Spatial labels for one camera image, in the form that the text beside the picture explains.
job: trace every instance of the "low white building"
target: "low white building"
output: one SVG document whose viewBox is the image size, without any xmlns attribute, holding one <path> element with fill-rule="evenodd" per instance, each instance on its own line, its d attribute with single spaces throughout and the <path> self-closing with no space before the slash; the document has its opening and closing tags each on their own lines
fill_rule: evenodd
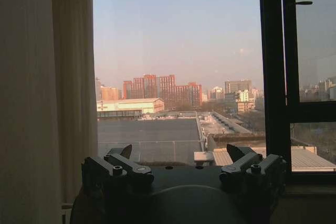
<svg viewBox="0 0 336 224">
<path fill-rule="evenodd" d="M 142 114 L 160 112 L 164 110 L 164 102 L 160 98 L 97 101 L 97 112 L 135 110 L 141 110 Z"/>
</svg>

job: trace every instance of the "window handle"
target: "window handle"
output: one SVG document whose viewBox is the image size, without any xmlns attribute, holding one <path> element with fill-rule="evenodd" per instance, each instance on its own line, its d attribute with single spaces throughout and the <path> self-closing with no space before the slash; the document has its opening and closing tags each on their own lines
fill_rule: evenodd
<svg viewBox="0 0 336 224">
<path fill-rule="evenodd" d="M 300 1 L 300 2 L 295 2 L 296 5 L 312 5 L 313 1 Z"/>
</svg>

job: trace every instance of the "windowsill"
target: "windowsill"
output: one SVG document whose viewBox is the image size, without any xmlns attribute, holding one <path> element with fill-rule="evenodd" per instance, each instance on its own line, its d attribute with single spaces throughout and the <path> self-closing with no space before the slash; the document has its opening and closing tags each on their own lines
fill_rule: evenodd
<svg viewBox="0 0 336 224">
<path fill-rule="evenodd" d="M 287 185 L 284 197 L 330 196 L 336 197 L 336 185 Z"/>
</svg>

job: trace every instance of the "building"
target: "building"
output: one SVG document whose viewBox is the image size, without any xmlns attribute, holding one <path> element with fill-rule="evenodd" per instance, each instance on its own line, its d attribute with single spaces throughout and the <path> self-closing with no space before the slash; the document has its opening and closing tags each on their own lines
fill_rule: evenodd
<svg viewBox="0 0 336 224">
<path fill-rule="evenodd" d="M 209 100 L 210 100 L 211 90 L 207 90 L 207 91 L 206 91 L 206 94 L 207 94 L 207 96 L 208 96 L 208 101 L 209 101 Z"/>
<path fill-rule="evenodd" d="M 249 97 L 248 90 L 238 90 L 226 93 L 224 98 L 225 106 L 233 113 L 246 112 L 255 108 L 255 99 Z"/>
<path fill-rule="evenodd" d="M 330 79 L 323 80 L 319 82 L 319 100 L 326 101 L 329 100 L 329 88 L 332 87 L 332 81 Z"/>
<path fill-rule="evenodd" d="M 233 93 L 238 90 L 248 90 L 252 89 L 252 81 L 251 80 L 240 80 L 240 81 L 226 81 L 224 83 L 225 93 Z"/>
<path fill-rule="evenodd" d="M 214 87 L 210 92 L 210 101 L 212 102 L 223 102 L 224 100 L 224 92 L 223 88 Z"/>
<path fill-rule="evenodd" d="M 208 95 L 202 93 L 202 102 L 208 102 Z"/>
<path fill-rule="evenodd" d="M 336 86 L 329 88 L 330 100 L 336 100 Z"/>
<path fill-rule="evenodd" d="M 299 90 L 300 101 L 301 102 L 310 102 L 310 101 L 319 101 L 319 86 L 316 87 L 305 87 L 304 89 Z"/>
<path fill-rule="evenodd" d="M 111 101 L 119 99 L 119 91 L 117 88 L 101 86 L 101 100 Z"/>
<path fill-rule="evenodd" d="M 95 85 L 96 85 L 96 101 L 100 101 L 101 100 L 101 82 L 99 80 L 99 78 L 95 79 Z"/>
<path fill-rule="evenodd" d="M 262 97 L 264 98 L 264 91 L 260 90 L 260 89 L 251 89 L 250 91 L 250 95 L 251 97 L 253 97 L 254 99 L 257 99 L 258 97 Z"/>
<path fill-rule="evenodd" d="M 136 118 L 163 110 L 164 102 L 160 98 L 97 101 L 98 118 Z"/>
<path fill-rule="evenodd" d="M 193 107 L 202 104 L 202 86 L 195 82 L 177 86 L 175 75 L 157 77 L 154 74 L 145 74 L 133 81 L 123 82 L 124 99 L 161 98 L 165 108 L 174 110 L 180 105 Z"/>
<path fill-rule="evenodd" d="M 122 99 L 122 91 L 118 89 L 118 100 Z"/>
<path fill-rule="evenodd" d="M 257 97 L 255 101 L 255 109 L 264 111 L 265 110 L 265 101 L 264 97 Z"/>
</svg>

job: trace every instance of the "red brick building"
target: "red brick building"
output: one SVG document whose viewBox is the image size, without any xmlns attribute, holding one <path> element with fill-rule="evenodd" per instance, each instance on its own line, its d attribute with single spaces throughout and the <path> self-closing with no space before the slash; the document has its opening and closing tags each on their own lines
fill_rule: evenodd
<svg viewBox="0 0 336 224">
<path fill-rule="evenodd" d="M 123 98 L 162 98 L 169 110 L 183 104 L 197 107 L 202 104 L 202 86 L 196 82 L 177 86 L 173 74 L 160 77 L 145 74 L 142 78 L 134 78 L 133 82 L 124 81 Z"/>
</svg>

